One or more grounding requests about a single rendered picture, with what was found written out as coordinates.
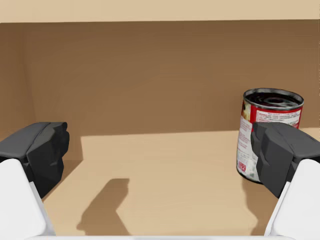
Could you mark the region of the pale wooden shelf unit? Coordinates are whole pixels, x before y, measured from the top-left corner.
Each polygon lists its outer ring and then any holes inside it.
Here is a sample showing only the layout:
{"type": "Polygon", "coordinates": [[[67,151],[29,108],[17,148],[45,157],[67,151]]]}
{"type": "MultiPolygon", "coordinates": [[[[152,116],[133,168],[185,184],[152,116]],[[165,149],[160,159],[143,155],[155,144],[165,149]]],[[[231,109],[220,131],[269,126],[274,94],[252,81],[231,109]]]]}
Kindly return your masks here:
{"type": "Polygon", "coordinates": [[[67,122],[59,236],[258,236],[236,170],[243,93],[304,98],[320,138],[320,0],[0,0],[0,140],[67,122]]]}

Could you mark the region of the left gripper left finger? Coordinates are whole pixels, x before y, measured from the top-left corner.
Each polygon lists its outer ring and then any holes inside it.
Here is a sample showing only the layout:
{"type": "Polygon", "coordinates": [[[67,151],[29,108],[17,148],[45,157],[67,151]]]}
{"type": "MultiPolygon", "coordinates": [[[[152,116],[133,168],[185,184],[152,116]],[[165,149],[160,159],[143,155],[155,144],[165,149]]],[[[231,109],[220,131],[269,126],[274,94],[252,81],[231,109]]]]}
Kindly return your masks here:
{"type": "Polygon", "coordinates": [[[0,141],[0,237],[54,236],[42,199],[60,182],[66,122],[36,122],[0,141]]]}

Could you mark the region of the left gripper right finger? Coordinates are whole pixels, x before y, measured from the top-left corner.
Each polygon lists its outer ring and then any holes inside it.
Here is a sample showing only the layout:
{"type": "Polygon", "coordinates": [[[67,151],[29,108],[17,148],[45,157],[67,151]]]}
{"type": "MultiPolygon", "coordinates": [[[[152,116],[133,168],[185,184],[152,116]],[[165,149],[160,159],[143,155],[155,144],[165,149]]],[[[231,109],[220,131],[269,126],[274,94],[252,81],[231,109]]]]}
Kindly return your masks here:
{"type": "Polygon", "coordinates": [[[265,236],[320,237],[320,142],[285,123],[256,122],[251,146],[260,182],[278,199],[265,236]]]}

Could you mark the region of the red and white can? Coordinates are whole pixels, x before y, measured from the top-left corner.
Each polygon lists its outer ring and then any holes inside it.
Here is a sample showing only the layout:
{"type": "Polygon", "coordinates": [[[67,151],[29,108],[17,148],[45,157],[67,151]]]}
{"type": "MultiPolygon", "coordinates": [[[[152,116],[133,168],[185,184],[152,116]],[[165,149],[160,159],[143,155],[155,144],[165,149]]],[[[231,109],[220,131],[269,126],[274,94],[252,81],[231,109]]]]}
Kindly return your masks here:
{"type": "Polygon", "coordinates": [[[258,157],[251,146],[255,122],[279,122],[299,128],[304,99],[284,89],[253,88],[244,92],[237,139],[236,170],[245,179],[260,184],[258,157]]]}

